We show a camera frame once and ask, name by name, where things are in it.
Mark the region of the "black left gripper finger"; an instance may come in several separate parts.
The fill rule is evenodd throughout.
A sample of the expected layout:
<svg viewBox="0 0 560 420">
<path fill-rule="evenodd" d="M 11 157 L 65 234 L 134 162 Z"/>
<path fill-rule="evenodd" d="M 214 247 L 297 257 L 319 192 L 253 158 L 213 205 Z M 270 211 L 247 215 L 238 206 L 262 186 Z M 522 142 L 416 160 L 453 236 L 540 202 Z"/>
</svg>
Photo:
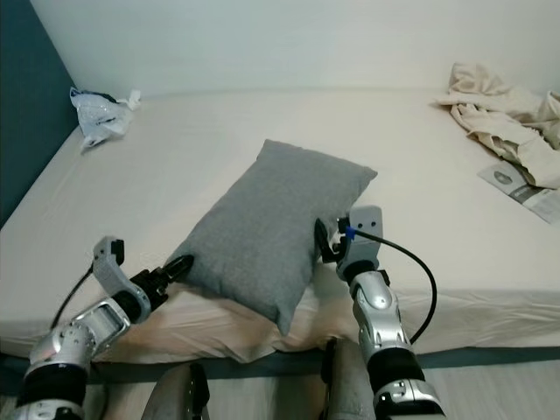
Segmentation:
<svg viewBox="0 0 560 420">
<path fill-rule="evenodd" d="M 164 283 L 180 283 L 193 266 L 193 255 L 179 255 L 173 257 L 168 263 L 159 269 Z"/>
</svg>

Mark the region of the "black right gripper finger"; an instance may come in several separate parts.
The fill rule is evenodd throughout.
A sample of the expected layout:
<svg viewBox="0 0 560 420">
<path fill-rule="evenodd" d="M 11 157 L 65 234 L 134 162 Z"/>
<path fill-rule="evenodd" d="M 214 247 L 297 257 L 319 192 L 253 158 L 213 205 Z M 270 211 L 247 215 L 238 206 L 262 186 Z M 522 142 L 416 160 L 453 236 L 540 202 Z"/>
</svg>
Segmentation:
<svg viewBox="0 0 560 420">
<path fill-rule="evenodd" d="M 315 245 L 324 263 L 336 263 L 339 260 L 339 255 L 333 249 L 332 235 L 320 219 L 315 220 Z"/>
</svg>

